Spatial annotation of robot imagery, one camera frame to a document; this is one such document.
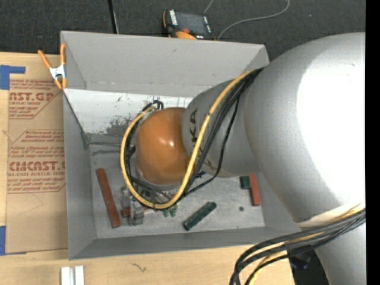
blue tape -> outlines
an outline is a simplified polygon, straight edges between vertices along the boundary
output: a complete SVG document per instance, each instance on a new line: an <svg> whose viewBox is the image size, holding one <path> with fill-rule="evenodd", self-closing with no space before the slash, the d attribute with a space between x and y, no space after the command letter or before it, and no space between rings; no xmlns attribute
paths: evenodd
<svg viewBox="0 0 380 285"><path fill-rule="evenodd" d="M0 255L5 255L5 226L0 226Z"/></svg>
<svg viewBox="0 0 380 285"><path fill-rule="evenodd" d="M25 74L25 67L0 65L0 90L10 89L10 75L11 74Z"/></svg>

gray carpet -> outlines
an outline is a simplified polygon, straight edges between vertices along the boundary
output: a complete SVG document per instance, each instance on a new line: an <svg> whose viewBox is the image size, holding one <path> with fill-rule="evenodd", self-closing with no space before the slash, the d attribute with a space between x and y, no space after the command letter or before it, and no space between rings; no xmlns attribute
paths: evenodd
<svg viewBox="0 0 380 285"><path fill-rule="evenodd" d="M162 36L162 11L202 14L211 0L113 0L122 34ZM235 21L281 11L286 0L215 0L207 12L219 34ZM223 40L265 44L270 60L297 45L324 36L365 31L366 0L290 0L283 15L241 24ZM107 0L0 0L0 51L58 53L61 30L111 33ZM326 284L314 254L306 270L294 272L297 285Z"/></svg>

cardboard sheet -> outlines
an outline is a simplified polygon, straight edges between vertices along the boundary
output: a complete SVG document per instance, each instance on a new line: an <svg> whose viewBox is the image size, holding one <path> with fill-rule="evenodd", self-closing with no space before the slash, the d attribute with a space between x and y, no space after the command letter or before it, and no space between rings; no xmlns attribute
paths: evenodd
<svg viewBox="0 0 380 285"><path fill-rule="evenodd" d="M0 53L0 64L26 69L9 79L5 251L67 248L62 93L38 54Z"/></svg>

yellow cable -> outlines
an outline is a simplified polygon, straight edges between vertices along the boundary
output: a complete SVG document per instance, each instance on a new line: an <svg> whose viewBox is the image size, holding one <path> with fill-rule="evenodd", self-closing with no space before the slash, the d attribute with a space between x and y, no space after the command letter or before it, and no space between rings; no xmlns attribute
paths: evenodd
<svg viewBox="0 0 380 285"><path fill-rule="evenodd" d="M197 138L197 141L194 145L194 149L193 149L193 152L191 154L191 158L190 158L190 161L189 161L189 164L188 164L188 167L186 169L186 173L185 173L185 176L183 177L183 181L178 189L178 192L176 193L176 195L171 199L169 200L168 202L164 202L162 204L155 204L147 199L145 199L144 197L142 197L136 190L135 188L133 187L132 183L129 181L128 179L128 175L126 174L126 170L125 170L125 162L124 162L124 148L125 148L125 143L126 143L126 140L128 138L128 135L129 133L132 131L132 128L134 127L134 125L144 116L147 114L148 110L145 110L143 112L141 112L128 126L128 128L126 129L125 133L124 133L124 136L123 136L123 140L122 140L122 143L121 143L121 151L120 151L120 164L121 164L121 170L122 170L122 173L123 173L123 177L124 177L124 181L126 183L126 186L128 187L129 191L131 192L131 194L140 202L142 203L143 205L147 206L147 207L150 207L150 208L154 208L154 209L159 209L159 210L164 210L164 209L167 209L169 207L171 207L172 205L174 205L178 199L181 197L181 195L183 194L188 182L189 182L189 178L191 176L191 173L193 171L193 168L194 168L194 165L195 165L195 160L197 159L197 156L198 156L198 152L199 152L199 149L201 147L201 143L203 141L203 137L204 137L204 134L205 134L205 131L207 129L207 126L210 122L210 119L211 119L211 115L215 112L215 110L217 109L218 105L220 104L220 102L223 100L223 98L225 98L225 96L227 95L227 93L237 84L239 83L240 80L242 80L244 77L246 77L250 72L246 72L242 75L240 75L239 77L235 78L229 85L227 85L227 87L219 94L218 98L216 98L216 100L214 101L213 105L211 106L210 110L208 111L208 114L207 116L205 117L204 121L203 121L203 124L202 124L202 127L199 131L199 135L198 135L198 138Z"/></svg>
<svg viewBox="0 0 380 285"><path fill-rule="evenodd" d="M333 220L330 220L327 224L330 224L332 222L335 222L335 221L339 221L339 220L342 220L346 217L349 217L349 216L352 216L354 215L355 213L359 212L360 210L364 209L364 205L358 205L354 208L352 208L351 210L349 210L348 212L346 212L344 215L342 216L339 216L339 217L336 217L335 219ZM315 238L319 235L322 235L324 234L325 232L319 232L319 233L315 233L313 235L307 235L307 236L303 236L303 237L299 237L298 239L294 239L294 240L288 240L287 242L282 242L282 243L278 243L278 244L275 244L273 245L271 248L267 249L267 250L271 250L273 248L276 248L278 246L281 246L281 245L287 245L287 244L290 244L290 243L296 243L296 242L300 242L300 241L303 241L303 240L307 240L307 239L311 239L311 238ZM257 281L257 277L258 277L258 274L259 274L259 271L261 271L261 265L265 264L266 262L268 261L271 261L272 259L274 258L279 258L281 256L283 256L284 254L286 253L286 251L280 251L280 252L276 252L275 254L272 254L272 255L268 255L266 256L256 267L256 269L254 270L253 273L255 273L254 277L250 280L249 282L249 285L254 285L254 283Z"/></svg>
<svg viewBox="0 0 380 285"><path fill-rule="evenodd" d="M266 262L269 262L271 261L272 259L275 259L275 258L279 258L279 257L282 257L283 255L286 254L286 251L280 251L280 252L277 252L275 254L272 254L272 255L268 255L266 256L256 267L256 269L254 270L254 277L250 280L249 282L249 285L254 285L254 283L257 281L257 277L259 275L259 272L262 271L262 268L261 265L264 265Z"/></svg>

black device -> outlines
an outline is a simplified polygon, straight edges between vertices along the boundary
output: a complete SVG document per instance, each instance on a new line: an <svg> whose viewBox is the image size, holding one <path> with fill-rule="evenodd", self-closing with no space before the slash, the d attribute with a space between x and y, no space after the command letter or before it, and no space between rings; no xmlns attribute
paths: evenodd
<svg viewBox="0 0 380 285"><path fill-rule="evenodd" d="M166 9L163 13L163 28L172 38L215 40L208 18L204 15Z"/></svg>

